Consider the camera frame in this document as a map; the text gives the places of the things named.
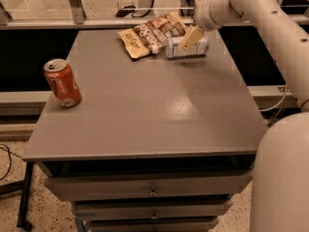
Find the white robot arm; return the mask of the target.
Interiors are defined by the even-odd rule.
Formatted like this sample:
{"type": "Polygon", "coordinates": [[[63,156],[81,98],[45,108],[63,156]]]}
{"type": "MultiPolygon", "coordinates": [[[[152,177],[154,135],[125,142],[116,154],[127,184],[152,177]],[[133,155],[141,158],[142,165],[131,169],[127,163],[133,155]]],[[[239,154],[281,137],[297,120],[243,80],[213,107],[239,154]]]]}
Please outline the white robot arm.
{"type": "Polygon", "coordinates": [[[308,33],[281,9],[283,0],[191,0],[197,28],[204,31],[249,22],[276,67],[260,66],[252,81],[286,85],[300,111],[264,134],[254,165],[250,232],[309,232],[309,57],[308,33]]]}

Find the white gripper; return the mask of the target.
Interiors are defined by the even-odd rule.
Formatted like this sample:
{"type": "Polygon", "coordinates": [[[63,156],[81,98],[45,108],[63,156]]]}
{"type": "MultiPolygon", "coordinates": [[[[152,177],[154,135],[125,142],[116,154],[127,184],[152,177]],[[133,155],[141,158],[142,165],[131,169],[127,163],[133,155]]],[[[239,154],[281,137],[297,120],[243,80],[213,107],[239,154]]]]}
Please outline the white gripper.
{"type": "Polygon", "coordinates": [[[205,31],[213,31],[232,21],[230,0],[195,0],[194,20],[199,26],[190,25],[179,44],[180,50],[188,50],[198,43],[205,31]]]}

